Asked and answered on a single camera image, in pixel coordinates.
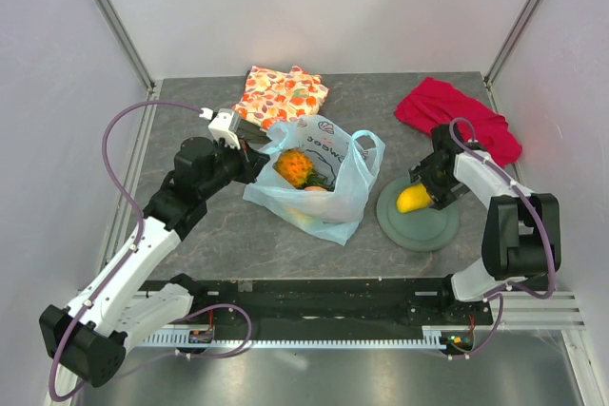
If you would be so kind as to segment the yellow mango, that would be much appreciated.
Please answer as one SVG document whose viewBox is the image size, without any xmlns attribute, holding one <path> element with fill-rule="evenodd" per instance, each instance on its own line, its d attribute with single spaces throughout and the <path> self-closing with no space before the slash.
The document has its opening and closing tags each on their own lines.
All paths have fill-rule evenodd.
<svg viewBox="0 0 609 406">
<path fill-rule="evenodd" d="M 428 208 L 434 204 L 433 198 L 422 183 L 410 185 L 403 190 L 396 200 L 396 209 L 405 214 Z"/>
</svg>

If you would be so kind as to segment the orange pineapple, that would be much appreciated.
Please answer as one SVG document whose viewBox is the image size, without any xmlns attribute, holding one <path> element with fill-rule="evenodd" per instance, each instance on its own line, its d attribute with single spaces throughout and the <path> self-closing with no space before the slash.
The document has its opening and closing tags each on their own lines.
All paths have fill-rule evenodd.
<svg viewBox="0 0 609 406">
<path fill-rule="evenodd" d="M 313 162 L 299 149 L 283 151 L 273 165 L 275 171 L 296 189 L 319 187 L 332 191 L 328 178 L 318 172 Z"/>
</svg>

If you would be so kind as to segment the peach fruit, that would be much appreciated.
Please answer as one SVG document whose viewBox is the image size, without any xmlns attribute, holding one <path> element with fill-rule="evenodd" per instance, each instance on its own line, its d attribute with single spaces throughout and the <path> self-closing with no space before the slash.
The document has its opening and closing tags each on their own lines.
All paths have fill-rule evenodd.
<svg viewBox="0 0 609 406">
<path fill-rule="evenodd" d="M 311 185 L 304 188 L 307 192 L 327 192 L 328 190 L 322 186 Z"/>
</svg>

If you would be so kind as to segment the light blue plastic bag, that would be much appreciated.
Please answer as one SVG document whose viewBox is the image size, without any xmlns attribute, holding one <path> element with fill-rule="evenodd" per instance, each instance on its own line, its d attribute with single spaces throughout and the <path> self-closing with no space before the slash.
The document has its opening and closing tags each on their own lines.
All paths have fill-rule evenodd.
<svg viewBox="0 0 609 406">
<path fill-rule="evenodd" d="M 320 115 L 277 123 L 267 135 L 270 162 L 244 199 L 309 235 L 346 245 L 380 174 L 384 142 L 369 130 L 349 134 Z"/>
</svg>

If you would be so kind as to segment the green orange mango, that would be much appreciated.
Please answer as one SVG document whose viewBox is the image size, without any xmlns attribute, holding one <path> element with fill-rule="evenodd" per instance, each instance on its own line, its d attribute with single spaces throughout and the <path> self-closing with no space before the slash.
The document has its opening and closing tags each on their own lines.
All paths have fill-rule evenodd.
<svg viewBox="0 0 609 406">
<path fill-rule="evenodd" d="M 285 218 L 292 223 L 293 225 L 299 227 L 303 231 L 308 231 L 312 229 L 316 223 L 316 219 L 305 214 L 304 212 L 292 208 L 285 208 Z"/>
</svg>

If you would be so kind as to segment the red bell pepper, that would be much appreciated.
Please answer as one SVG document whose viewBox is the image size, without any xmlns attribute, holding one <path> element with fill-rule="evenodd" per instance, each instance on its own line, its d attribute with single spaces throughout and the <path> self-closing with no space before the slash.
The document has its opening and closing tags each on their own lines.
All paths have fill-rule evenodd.
<svg viewBox="0 0 609 406">
<path fill-rule="evenodd" d="M 328 203 L 327 217 L 336 222 L 351 222 L 359 219 L 364 209 L 365 203 L 361 199 L 334 196 Z"/>
</svg>

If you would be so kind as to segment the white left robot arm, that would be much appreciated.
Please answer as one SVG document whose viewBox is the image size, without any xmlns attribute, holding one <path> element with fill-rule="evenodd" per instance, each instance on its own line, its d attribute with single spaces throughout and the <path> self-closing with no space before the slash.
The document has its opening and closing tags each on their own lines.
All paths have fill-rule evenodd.
<svg viewBox="0 0 609 406">
<path fill-rule="evenodd" d="M 49 305 L 41 314 L 39 324 L 54 366 L 100 387 L 118 372 L 137 342 L 174 320 L 205 319 L 209 302 L 186 275 L 164 286 L 149 304 L 129 308 L 128 303 L 204 217 L 207 200 L 233 182 L 254 183 L 269 160 L 245 140 L 236 149 L 203 137 L 182 142 L 173 169 L 123 247 L 70 303 Z"/>
</svg>

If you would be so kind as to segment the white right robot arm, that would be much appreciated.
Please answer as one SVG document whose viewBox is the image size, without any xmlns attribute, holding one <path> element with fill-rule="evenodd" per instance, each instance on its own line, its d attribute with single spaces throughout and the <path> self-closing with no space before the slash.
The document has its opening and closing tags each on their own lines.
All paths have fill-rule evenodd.
<svg viewBox="0 0 609 406">
<path fill-rule="evenodd" d="M 476 140 L 466 141 L 455 118 L 433 128 L 433 151 L 409 171 L 413 184 L 397 199 L 405 214 L 444 210 L 467 192 L 486 209 L 481 256 L 442 280 L 438 317 L 458 323 L 470 302 L 490 301 L 518 290 L 538 300 L 556 291 L 561 264 L 560 204 L 551 193 L 537 193 L 501 168 Z"/>
</svg>

